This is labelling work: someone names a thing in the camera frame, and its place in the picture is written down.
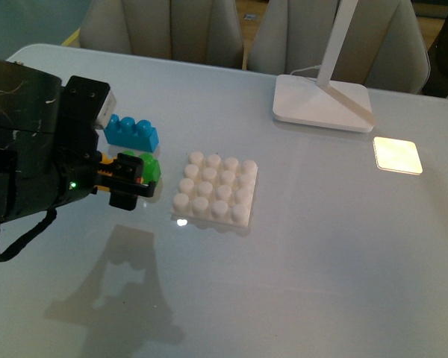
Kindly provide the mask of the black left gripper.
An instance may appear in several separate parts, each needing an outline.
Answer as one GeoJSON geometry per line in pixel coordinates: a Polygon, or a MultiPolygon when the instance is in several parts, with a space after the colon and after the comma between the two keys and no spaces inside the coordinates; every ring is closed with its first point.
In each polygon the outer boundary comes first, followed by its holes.
{"type": "Polygon", "coordinates": [[[93,123],[110,91],[105,82],[75,75],[62,89],[52,155],[61,185],[55,207],[95,194],[96,185],[108,187],[109,205],[123,210],[133,210],[139,197],[152,197],[152,183],[140,182],[140,158],[117,155],[108,166],[112,176],[98,173],[102,153],[93,123]]]}

